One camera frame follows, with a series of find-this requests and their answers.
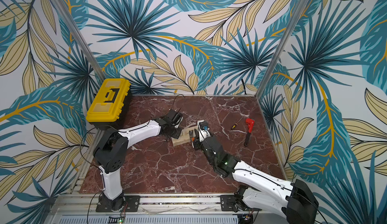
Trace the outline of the wooden block with nails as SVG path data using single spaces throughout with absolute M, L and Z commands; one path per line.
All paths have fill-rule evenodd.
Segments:
M 197 130 L 197 129 L 198 129 L 197 126 L 183 129 L 181 131 L 180 136 L 178 137 L 178 139 L 175 139 L 175 138 L 172 139 L 172 145 L 173 146 L 178 146 L 178 145 L 181 145 L 181 144 L 190 143 L 190 138 L 189 138 L 189 133 L 188 132 L 190 130 Z

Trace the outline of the claw hammer orange black handle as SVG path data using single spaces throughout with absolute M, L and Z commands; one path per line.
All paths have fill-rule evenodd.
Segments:
M 189 133 L 190 142 L 194 143 L 196 139 L 195 130 L 190 130 L 188 133 Z

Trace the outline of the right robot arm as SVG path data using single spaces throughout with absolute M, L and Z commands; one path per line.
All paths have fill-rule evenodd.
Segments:
M 261 209 L 285 218 L 290 224 L 315 223 L 319 203 L 305 182 L 282 180 L 253 168 L 227 153 L 215 136 L 193 137 L 191 141 L 215 173 L 243 184 L 235 195 L 236 208 Z

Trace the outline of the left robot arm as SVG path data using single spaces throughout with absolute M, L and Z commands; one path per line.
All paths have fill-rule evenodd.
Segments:
M 128 149 L 145 139 L 159 135 L 178 139 L 182 131 L 179 127 L 182 120 L 183 114 L 171 109 L 166 115 L 143 124 L 127 129 L 112 128 L 105 131 L 93 151 L 103 182 L 97 212 L 119 212 L 130 203 L 125 198 L 121 183 L 121 168 L 125 163 Z

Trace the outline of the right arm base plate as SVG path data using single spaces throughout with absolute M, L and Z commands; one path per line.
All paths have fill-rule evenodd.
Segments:
M 235 197 L 233 194 L 220 196 L 221 210 L 223 212 L 247 212 L 247 211 L 261 211 L 259 208 L 250 208 L 242 200 Z

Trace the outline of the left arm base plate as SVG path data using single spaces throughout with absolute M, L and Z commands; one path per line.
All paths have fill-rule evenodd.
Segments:
M 138 211 L 140 196 L 138 195 L 119 195 L 116 199 L 108 199 L 104 193 L 99 197 L 96 208 L 97 213 L 107 212 L 128 212 L 135 213 Z

